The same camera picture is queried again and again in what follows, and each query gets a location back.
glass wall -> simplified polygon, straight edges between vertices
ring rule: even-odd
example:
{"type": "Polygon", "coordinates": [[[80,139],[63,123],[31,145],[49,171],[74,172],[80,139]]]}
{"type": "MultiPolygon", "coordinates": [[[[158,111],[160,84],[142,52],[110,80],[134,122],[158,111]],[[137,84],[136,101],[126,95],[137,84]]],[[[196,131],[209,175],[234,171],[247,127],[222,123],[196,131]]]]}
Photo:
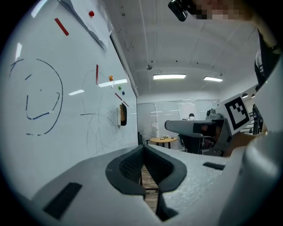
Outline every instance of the glass wall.
{"type": "MultiPolygon", "coordinates": [[[[191,113],[195,120],[205,120],[207,111],[216,108],[219,100],[182,100],[170,102],[156,102],[137,105],[138,131],[146,140],[153,137],[177,137],[178,134],[165,129],[164,124],[167,120],[188,119],[191,113]]],[[[184,149],[179,141],[171,143],[171,149],[184,149]]]]}

white wall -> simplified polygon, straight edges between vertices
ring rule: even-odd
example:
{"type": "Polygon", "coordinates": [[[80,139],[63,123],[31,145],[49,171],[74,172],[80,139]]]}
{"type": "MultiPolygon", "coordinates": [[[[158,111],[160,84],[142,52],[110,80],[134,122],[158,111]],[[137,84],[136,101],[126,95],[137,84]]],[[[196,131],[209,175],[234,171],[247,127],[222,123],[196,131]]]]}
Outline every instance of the white wall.
{"type": "Polygon", "coordinates": [[[256,74],[252,76],[247,76],[245,79],[240,80],[239,82],[229,86],[224,89],[219,94],[219,101],[222,102],[226,99],[229,99],[237,94],[244,93],[251,87],[258,84],[256,74]]]}
{"type": "Polygon", "coordinates": [[[212,91],[195,91],[195,92],[141,95],[137,98],[137,104],[164,102],[164,101],[180,101],[180,100],[189,100],[189,99],[196,99],[196,100],[219,99],[219,93],[212,91]]]}

wooden table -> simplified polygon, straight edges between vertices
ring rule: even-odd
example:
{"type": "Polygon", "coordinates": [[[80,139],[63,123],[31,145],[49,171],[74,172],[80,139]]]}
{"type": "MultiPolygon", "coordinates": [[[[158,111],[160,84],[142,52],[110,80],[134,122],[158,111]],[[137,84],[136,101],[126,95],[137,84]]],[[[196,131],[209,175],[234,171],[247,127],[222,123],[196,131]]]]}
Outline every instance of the wooden table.
{"type": "Polygon", "coordinates": [[[165,143],[168,143],[168,148],[171,149],[170,142],[178,140],[178,138],[176,138],[176,137],[174,137],[173,139],[171,139],[171,137],[170,138],[165,138],[165,139],[160,139],[160,138],[162,138],[162,137],[151,138],[150,141],[151,142],[155,142],[158,146],[159,146],[159,143],[162,143],[162,147],[164,147],[165,143]]]}

cable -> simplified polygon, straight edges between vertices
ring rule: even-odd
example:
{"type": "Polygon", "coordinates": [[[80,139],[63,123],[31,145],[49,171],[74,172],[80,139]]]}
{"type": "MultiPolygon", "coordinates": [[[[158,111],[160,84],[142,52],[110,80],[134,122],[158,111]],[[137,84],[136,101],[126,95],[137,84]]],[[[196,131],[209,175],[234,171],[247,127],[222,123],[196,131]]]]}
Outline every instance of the cable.
{"type": "Polygon", "coordinates": [[[153,185],[153,184],[150,184],[150,183],[142,183],[143,185],[152,185],[152,186],[157,186],[157,185],[153,185]]]}
{"type": "MultiPolygon", "coordinates": [[[[143,168],[142,168],[142,170],[145,171],[143,168]]],[[[146,172],[146,171],[145,171],[145,172],[146,172]]],[[[146,173],[151,177],[151,175],[150,175],[148,172],[146,172],[146,173]]]]}
{"type": "Polygon", "coordinates": [[[141,19],[142,19],[142,24],[143,24],[143,31],[145,33],[145,47],[146,47],[146,56],[147,56],[147,64],[148,64],[149,63],[149,52],[148,52],[148,48],[147,48],[147,40],[146,40],[146,32],[145,32],[145,21],[143,19],[141,0],[138,0],[138,1],[139,1],[139,4],[140,4],[140,9],[141,9],[141,19]]]}
{"type": "Polygon", "coordinates": [[[150,75],[149,75],[149,91],[151,90],[151,88],[150,88],[150,75]]]}

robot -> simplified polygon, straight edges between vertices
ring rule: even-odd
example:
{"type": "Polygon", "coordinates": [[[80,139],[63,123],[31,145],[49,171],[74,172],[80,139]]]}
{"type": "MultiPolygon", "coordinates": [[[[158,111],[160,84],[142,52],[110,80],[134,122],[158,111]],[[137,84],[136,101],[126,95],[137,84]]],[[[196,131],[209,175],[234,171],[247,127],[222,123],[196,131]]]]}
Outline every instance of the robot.
{"type": "Polygon", "coordinates": [[[189,137],[208,139],[215,145],[199,154],[223,156],[232,136],[251,122],[247,108],[238,94],[221,102],[216,109],[207,111],[205,121],[166,121],[165,128],[189,137]]]}

